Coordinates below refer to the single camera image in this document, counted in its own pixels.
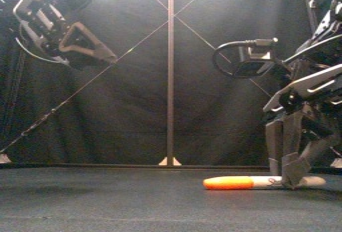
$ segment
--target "metal pole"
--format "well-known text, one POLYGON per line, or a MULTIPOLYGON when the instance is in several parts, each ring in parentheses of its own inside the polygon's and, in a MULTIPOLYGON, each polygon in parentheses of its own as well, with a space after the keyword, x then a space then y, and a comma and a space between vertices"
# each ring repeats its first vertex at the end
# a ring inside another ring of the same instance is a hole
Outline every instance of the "metal pole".
POLYGON ((173 165, 173 0, 168 0, 166 166, 173 165))

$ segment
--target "marker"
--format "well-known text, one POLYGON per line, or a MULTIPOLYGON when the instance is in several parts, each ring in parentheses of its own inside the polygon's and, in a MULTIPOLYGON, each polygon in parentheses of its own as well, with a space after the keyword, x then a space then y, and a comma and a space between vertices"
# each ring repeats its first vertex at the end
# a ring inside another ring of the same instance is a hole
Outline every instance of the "marker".
MULTIPOLYGON (((303 177, 296 187, 317 187, 325 184, 320 177, 303 177)), ((205 189, 267 189, 283 188, 281 176, 222 176, 202 181, 205 189)))

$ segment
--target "floor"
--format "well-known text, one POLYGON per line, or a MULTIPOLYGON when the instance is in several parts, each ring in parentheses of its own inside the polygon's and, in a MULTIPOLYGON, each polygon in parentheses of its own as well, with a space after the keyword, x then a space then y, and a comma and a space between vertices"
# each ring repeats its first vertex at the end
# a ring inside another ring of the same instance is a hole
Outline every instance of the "floor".
POLYGON ((0 169, 0 231, 342 231, 342 176, 315 189, 209 191, 237 169, 0 169))

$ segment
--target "black curtain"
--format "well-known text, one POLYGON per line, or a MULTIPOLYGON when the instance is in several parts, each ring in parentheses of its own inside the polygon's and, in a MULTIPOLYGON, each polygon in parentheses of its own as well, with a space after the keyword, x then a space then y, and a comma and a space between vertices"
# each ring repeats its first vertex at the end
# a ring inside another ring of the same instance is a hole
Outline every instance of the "black curtain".
MULTIPOLYGON (((118 63, 9 149, 13 161, 153 165, 162 160, 166 7, 168 0, 93 0, 67 15, 118 63)), ((267 165, 261 108, 277 82, 271 74, 252 80, 221 75, 212 47, 276 37, 284 59, 309 35, 304 0, 174 0, 173 154, 182 165, 267 165)), ((5 143, 102 69, 78 71, 27 56, 5 143)))

